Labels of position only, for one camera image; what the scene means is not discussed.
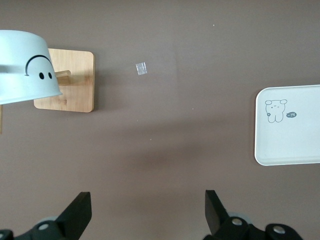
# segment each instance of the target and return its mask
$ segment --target white tray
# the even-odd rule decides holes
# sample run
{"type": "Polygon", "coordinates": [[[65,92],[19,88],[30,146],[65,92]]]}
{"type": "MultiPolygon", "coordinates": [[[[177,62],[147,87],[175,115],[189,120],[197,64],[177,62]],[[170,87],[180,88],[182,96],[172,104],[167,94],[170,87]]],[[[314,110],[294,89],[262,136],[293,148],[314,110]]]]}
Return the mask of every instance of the white tray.
{"type": "Polygon", "coordinates": [[[320,163],[320,85],[259,92],[254,156],[264,166],[320,163]]]}

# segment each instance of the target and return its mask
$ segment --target bear drawing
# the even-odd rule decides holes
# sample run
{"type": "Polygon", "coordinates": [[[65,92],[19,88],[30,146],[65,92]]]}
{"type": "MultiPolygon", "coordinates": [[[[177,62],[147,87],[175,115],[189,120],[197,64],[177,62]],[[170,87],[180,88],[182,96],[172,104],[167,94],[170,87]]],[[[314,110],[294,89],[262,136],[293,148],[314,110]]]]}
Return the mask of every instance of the bear drawing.
{"type": "Polygon", "coordinates": [[[268,100],[265,101],[265,111],[269,123],[280,123],[284,119],[287,100],[268,100]]]}

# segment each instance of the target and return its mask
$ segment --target screw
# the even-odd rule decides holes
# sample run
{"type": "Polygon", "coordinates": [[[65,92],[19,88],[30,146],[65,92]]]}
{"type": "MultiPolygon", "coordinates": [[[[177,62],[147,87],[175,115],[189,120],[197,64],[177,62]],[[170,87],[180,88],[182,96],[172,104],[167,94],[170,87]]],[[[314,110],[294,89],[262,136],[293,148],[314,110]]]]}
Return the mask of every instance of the screw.
{"type": "Polygon", "coordinates": [[[234,218],[232,219],[232,223],[236,226],[241,226],[242,225],[242,221],[239,218],[234,218]]]}
{"type": "Polygon", "coordinates": [[[274,226],[273,231],[275,231],[277,234],[285,234],[286,230],[282,226],[274,226]]]}
{"type": "Polygon", "coordinates": [[[49,227],[49,224],[45,223],[45,224],[42,224],[38,227],[39,230],[45,230],[49,227]]]}

